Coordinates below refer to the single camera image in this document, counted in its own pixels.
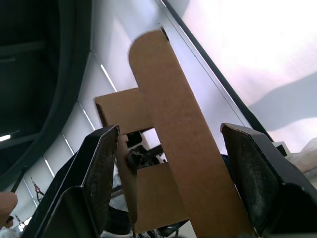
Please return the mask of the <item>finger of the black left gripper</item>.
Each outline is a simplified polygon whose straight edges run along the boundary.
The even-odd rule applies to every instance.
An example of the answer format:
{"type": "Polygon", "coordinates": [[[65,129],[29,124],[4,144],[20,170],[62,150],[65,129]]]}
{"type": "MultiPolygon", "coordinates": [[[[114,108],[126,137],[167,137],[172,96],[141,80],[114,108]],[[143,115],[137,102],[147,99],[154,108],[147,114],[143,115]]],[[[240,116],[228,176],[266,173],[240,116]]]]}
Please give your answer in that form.
{"type": "Polygon", "coordinates": [[[167,35],[167,33],[166,33],[166,31],[165,31],[165,29],[164,29],[164,27],[162,25],[159,27],[159,30],[164,35],[165,39],[167,41],[169,41],[169,37],[168,37],[168,35],[167,35]]]}

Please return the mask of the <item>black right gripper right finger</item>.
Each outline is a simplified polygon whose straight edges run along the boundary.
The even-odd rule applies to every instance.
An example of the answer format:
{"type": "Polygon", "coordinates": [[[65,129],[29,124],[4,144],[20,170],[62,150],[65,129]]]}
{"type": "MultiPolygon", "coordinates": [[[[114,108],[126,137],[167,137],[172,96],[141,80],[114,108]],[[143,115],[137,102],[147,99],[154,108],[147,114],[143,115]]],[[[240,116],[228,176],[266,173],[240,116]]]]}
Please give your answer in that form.
{"type": "Polygon", "coordinates": [[[317,190],[254,129],[223,123],[230,175],[261,238],[315,238],[317,190]]]}

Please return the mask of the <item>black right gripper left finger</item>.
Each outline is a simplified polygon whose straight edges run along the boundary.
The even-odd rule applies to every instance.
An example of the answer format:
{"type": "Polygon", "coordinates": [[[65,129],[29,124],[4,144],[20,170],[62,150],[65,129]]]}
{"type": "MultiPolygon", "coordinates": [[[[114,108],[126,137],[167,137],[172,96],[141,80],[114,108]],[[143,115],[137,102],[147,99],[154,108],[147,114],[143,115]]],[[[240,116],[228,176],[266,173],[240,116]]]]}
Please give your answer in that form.
{"type": "Polygon", "coordinates": [[[23,232],[25,238],[98,238],[112,193],[119,128],[103,127],[85,137],[57,172],[23,232]]]}

